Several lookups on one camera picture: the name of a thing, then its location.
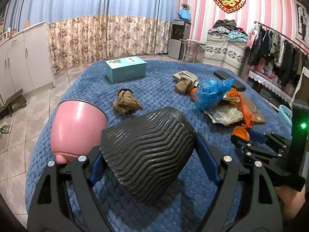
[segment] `blue curtain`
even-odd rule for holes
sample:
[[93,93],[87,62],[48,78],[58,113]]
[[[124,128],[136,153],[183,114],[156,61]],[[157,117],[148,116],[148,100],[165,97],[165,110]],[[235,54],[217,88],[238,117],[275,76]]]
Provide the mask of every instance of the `blue curtain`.
[[5,29],[17,32],[40,21],[61,21],[85,15],[129,15],[171,21],[177,0],[11,0]]

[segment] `blue plastic bag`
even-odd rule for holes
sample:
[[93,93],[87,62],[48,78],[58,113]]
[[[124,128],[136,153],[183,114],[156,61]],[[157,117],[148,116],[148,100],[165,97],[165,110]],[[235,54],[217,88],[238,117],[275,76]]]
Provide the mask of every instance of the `blue plastic bag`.
[[177,12],[180,20],[190,21],[191,20],[191,14],[189,11],[185,9],[181,9]]
[[234,79],[228,78],[222,81],[215,81],[212,78],[202,81],[194,92],[195,106],[199,110],[210,109],[218,104],[225,93],[231,90]]

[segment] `orange lid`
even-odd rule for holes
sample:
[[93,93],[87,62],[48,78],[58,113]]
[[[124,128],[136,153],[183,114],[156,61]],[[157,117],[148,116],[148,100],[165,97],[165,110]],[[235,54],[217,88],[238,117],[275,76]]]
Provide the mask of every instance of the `orange lid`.
[[193,100],[193,101],[195,101],[194,100],[194,92],[197,90],[197,88],[193,88],[192,90],[191,90],[191,92],[190,92],[190,98]]
[[249,133],[242,126],[237,126],[234,128],[232,135],[236,135],[248,141],[250,139]]

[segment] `cabinet door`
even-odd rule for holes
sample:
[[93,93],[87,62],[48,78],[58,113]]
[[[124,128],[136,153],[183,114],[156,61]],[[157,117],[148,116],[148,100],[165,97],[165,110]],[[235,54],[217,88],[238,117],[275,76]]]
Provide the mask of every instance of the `cabinet door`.
[[12,82],[9,64],[7,61],[7,49],[0,46],[0,95],[5,104],[6,100],[16,91]]
[[15,90],[23,89],[23,94],[34,90],[26,59],[25,42],[8,49],[7,59]]
[[26,30],[24,36],[27,62],[34,88],[54,82],[47,24],[43,23]]

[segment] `floral curtain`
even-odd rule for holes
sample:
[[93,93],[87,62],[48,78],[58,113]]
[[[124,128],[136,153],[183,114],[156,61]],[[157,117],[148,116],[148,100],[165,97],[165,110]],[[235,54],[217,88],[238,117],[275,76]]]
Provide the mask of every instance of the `floral curtain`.
[[54,71],[107,57],[166,53],[171,22],[161,19],[94,15],[49,24]]

